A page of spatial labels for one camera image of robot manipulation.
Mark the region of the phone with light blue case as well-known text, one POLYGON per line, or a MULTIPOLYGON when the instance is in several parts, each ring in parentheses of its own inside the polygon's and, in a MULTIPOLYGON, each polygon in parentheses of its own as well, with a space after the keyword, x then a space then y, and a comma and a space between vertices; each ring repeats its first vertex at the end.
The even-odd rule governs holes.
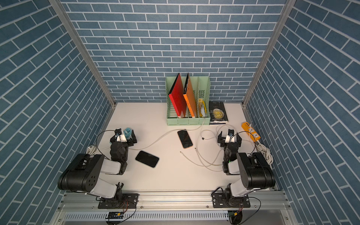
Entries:
POLYGON ((145 151, 140 151, 136 156, 135 160, 151 168, 155 168, 159 162, 159 157, 145 151))

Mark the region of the phone with pink case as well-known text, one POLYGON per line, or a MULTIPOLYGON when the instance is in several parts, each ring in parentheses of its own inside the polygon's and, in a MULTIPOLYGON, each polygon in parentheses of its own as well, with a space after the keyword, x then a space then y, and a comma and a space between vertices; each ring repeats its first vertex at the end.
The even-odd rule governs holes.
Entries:
POLYGON ((187 130, 179 130, 177 132, 177 134, 179 136, 180 142, 184 149, 187 149, 187 148, 190 148, 193 146, 193 143, 191 141, 191 138, 190 138, 187 130))

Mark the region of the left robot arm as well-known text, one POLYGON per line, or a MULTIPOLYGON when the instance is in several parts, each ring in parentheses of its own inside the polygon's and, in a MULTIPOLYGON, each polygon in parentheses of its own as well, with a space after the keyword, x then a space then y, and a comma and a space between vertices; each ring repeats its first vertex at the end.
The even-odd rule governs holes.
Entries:
POLYGON ((122 201, 123 184, 108 183, 100 179, 100 175, 123 175, 127 167, 128 148, 137 143, 137 138, 132 129, 118 128, 114 130, 110 143, 110 159, 102 153, 78 154, 59 177, 58 188, 122 201))

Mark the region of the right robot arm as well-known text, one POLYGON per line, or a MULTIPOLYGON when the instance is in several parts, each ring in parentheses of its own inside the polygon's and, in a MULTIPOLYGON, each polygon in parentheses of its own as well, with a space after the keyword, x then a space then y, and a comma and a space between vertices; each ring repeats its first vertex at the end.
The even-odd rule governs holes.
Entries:
POLYGON ((237 199, 257 190, 275 187, 275 175, 263 154, 239 152, 242 138, 233 129, 228 130, 225 137, 220 133, 217 143, 224 150, 223 172, 240 176, 239 180, 228 184, 225 192, 227 199, 237 199))

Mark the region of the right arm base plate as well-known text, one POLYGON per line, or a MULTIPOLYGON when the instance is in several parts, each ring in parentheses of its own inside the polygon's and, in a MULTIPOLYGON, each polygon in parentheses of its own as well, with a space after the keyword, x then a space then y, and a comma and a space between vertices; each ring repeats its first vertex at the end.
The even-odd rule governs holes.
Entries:
POLYGON ((213 208, 250 208, 250 201, 247 197, 226 197, 224 193, 216 192, 211 194, 213 208))

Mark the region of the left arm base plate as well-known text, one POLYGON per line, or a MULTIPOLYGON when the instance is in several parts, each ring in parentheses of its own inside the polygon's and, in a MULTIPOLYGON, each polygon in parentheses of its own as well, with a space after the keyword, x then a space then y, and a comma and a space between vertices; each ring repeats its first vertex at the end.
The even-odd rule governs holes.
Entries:
POLYGON ((135 209, 139 199, 138 193, 125 193, 111 199, 101 198, 98 209, 135 209))

